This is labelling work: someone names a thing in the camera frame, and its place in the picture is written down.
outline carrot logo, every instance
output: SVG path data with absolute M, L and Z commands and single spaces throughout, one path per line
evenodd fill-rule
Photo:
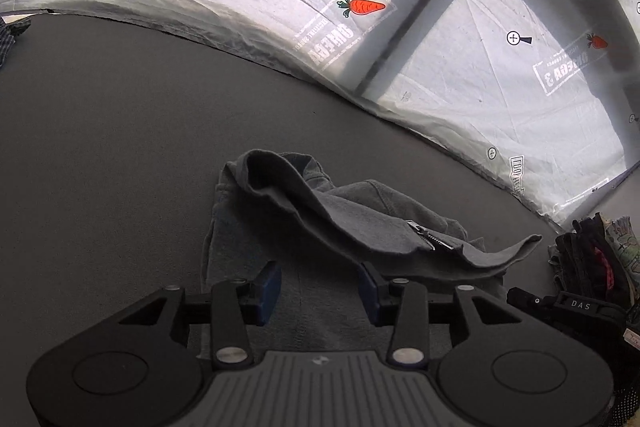
M 347 18 L 349 17 L 349 12 L 353 12 L 356 15 L 367 15 L 386 8 L 381 2 L 367 0 L 344 0 L 338 1 L 336 4 L 338 8 L 346 8 L 342 15 Z
M 591 46 L 593 45 L 594 49 L 600 50 L 608 46 L 605 39 L 597 35 L 594 35 L 593 33 L 587 33 L 587 40 L 589 41 L 589 44 L 587 44 L 588 48 L 591 48 Z

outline crosshair symbol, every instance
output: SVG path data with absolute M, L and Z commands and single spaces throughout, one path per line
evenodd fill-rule
M 520 34 L 518 32 L 509 32 L 507 33 L 507 42 L 512 46 L 515 46 L 520 42 Z

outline plastic sheeting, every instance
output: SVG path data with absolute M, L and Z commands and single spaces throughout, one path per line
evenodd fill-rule
M 640 160 L 639 2 L 0 0 L 0 12 L 135 22 L 316 80 L 564 225 Z

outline zipper pull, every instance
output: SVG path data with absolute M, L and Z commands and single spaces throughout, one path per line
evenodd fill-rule
M 422 225 L 418 225 L 418 223 L 416 223 L 415 221 L 412 221 L 411 219 L 406 219 L 405 221 L 412 229 L 414 229 L 415 233 L 417 233 L 426 243 L 428 243 L 431 246 L 431 248 L 433 248 L 433 250 L 435 250 L 433 243 L 435 243 L 436 245 L 439 245 L 440 247 L 446 248 L 446 250 L 449 250 L 449 251 L 455 250 L 454 247 L 452 247 L 451 245 L 448 245 L 441 239 L 438 239 L 437 237 L 435 237 L 433 234 L 429 232 L 429 230 L 427 230 Z

